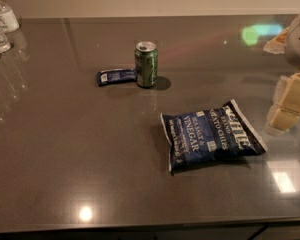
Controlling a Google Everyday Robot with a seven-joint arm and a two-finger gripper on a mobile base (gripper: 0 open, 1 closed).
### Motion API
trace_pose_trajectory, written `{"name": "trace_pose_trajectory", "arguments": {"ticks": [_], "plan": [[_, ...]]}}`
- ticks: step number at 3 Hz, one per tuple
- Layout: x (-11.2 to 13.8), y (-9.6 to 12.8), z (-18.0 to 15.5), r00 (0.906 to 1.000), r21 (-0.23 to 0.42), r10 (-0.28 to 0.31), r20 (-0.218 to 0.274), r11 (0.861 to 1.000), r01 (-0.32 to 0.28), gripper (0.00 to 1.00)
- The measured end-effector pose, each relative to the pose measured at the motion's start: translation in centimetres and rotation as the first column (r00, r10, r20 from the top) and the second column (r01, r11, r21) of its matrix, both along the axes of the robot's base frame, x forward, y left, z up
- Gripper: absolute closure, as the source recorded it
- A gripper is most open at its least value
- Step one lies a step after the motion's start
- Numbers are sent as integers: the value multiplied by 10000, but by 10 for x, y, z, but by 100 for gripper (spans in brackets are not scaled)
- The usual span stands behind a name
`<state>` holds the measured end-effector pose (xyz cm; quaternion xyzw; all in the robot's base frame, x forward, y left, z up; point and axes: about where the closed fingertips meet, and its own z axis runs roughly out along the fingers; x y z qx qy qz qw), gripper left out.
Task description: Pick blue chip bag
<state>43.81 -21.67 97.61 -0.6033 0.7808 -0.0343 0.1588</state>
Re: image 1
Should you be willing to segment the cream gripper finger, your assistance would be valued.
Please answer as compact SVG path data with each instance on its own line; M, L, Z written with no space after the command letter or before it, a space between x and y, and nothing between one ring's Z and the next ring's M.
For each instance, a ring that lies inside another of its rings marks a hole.
M283 29L278 35L268 41L263 50L270 54L284 54L285 53L285 44L289 28Z
M282 75L274 91L264 131L272 136L281 136L293 128L299 119L300 72L291 76Z

